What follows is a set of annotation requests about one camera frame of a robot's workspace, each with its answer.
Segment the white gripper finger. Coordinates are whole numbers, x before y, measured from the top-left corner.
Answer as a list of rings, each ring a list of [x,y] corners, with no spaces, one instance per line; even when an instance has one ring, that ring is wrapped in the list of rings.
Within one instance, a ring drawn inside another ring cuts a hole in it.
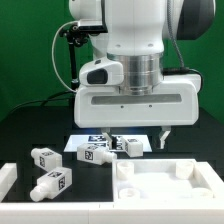
[[[106,139],[106,141],[108,142],[108,146],[109,149],[113,148],[113,136],[111,134],[111,131],[108,127],[104,127],[101,129],[101,133],[103,135],[103,137]]]
[[[161,130],[156,138],[156,148],[163,149],[165,147],[166,139],[171,132],[170,126],[162,126]]]

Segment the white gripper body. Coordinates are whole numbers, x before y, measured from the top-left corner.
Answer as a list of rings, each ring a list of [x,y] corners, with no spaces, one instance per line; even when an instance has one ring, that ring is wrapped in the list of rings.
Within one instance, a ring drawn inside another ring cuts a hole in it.
[[[200,88],[198,74],[165,76],[145,96],[120,94],[117,86],[81,86],[75,123],[80,128],[191,125],[199,117]]]

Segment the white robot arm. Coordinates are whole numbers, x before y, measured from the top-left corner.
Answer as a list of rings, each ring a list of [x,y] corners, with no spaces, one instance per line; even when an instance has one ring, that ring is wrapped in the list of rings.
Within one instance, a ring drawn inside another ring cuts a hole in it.
[[[74,118],[81,128],[159,126],[198,119],[202,78],[185,66],[162,66],[163,41],[193,40],[215,17],[215,0],[69,0],[74,29],[90,38],[94,60],[79,72]]]

